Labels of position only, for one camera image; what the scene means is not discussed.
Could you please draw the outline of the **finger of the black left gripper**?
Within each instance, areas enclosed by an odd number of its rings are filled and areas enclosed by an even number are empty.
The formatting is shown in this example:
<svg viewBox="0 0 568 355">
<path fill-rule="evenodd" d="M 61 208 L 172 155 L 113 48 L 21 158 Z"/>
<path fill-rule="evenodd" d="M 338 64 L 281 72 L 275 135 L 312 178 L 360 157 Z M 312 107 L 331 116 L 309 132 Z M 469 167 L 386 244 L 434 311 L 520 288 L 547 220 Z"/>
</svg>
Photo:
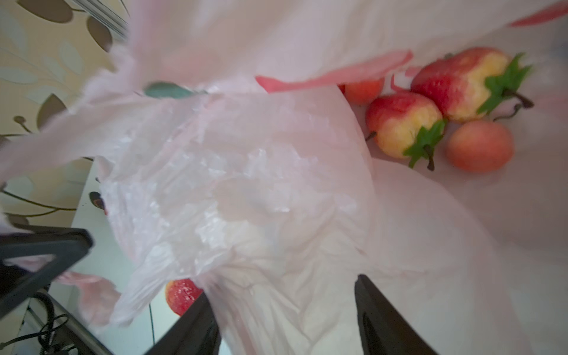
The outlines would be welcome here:
<svg viewBox="0 0 568 355">
<path fill-rule="evenodd" d="M 85 229 L 1 227 L 1 316 L 51 284 L 87 256 L 94 242 Z"/>
</svg>

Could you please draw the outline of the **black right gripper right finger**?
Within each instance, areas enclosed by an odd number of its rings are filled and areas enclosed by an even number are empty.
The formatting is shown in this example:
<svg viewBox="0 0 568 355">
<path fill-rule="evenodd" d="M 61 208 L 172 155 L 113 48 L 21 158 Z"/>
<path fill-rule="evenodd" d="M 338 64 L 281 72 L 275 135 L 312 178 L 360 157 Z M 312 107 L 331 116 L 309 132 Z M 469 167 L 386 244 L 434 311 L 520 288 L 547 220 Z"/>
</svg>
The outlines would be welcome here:
<svg viewBox="0 0 568 355">
<path fill-rule="evenodd" d="M 354 295 L 365 355 L 436 355 L 369 277 L 358 276 Z"/>
</svg>

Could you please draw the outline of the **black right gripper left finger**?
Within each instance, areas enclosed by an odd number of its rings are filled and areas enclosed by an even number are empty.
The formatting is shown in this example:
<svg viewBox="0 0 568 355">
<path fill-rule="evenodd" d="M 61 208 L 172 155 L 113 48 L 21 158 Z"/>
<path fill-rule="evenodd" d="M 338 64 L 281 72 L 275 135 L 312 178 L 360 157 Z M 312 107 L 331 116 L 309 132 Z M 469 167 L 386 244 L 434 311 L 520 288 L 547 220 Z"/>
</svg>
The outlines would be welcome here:
<svg viewBox="0 0 568 355">
<path fill-rule="evenodd" d="M 201 294 L 146 355 L 219 355 L 221 335 L 205 294 Z"/>
</svg>

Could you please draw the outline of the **pink plastic bag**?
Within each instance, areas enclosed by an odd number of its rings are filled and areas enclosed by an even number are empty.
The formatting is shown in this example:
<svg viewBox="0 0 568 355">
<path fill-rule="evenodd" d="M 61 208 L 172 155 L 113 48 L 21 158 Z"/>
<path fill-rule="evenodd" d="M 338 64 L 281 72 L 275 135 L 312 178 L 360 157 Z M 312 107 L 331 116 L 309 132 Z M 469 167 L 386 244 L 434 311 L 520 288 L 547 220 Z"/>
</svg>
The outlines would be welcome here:
<svg viewBox="0 0 568 355">
<path fill-rule="evenodd" d="M 565 1 L 134 1 L 81 98 L 1 148 L 1 179 L 92 156 L 126 325 L 193 279 L 234 354 L 360 354 L 367 275 L 440 354 L 567 352 Z M 472 44 L 524 53 L 535 107 L 488 175 L 371 156 L 339 85 Z"/>
</svg>

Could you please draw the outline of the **small red fake peach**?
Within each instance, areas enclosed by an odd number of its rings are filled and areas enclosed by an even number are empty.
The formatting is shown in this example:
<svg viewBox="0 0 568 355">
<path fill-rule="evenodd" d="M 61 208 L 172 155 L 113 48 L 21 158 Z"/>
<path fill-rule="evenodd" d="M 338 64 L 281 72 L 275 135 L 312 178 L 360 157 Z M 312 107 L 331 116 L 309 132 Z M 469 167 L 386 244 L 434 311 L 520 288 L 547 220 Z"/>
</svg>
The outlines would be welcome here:
<svg viewBox="0 0 568 355">
<path fill-rule="evenodd" d="M 467 172 L 501 169 L 515 153 L 514 138 L 505 126 L 492 121 L 471 121 L 461 125 L 448 139 L 448 161 Z"/>
</svg>

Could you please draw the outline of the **red fake strawberry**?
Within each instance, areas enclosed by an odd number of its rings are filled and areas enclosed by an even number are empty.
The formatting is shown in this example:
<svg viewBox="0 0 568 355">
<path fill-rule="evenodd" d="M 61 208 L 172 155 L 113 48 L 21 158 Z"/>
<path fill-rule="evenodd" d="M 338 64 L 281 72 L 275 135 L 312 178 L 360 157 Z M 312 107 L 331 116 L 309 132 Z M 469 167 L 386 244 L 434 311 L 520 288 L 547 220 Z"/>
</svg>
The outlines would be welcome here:
<svg viewBox="0 0 568 355">
<path fill-rule="evenodd" d="M 365 123 L 366 139 L 387 156 L 407 159 L 411 169 L 425 159 L 427 169 L 435 170 L 435 150 L 447 121 L 432 100 L 410 91 L 380 96 L 369 104 Z"/>
<path fill-rule="evenodd" d="M 493 47 L 472 47 L 423 67 L 411 91 L 432 100 L 449 121 L 466 123 L 491 114 L 510 99 L 518 99 L 510 117 L 534 107 L 520 86 L 531 71 L 523 53 L 511 57 Z"/>
</svg>

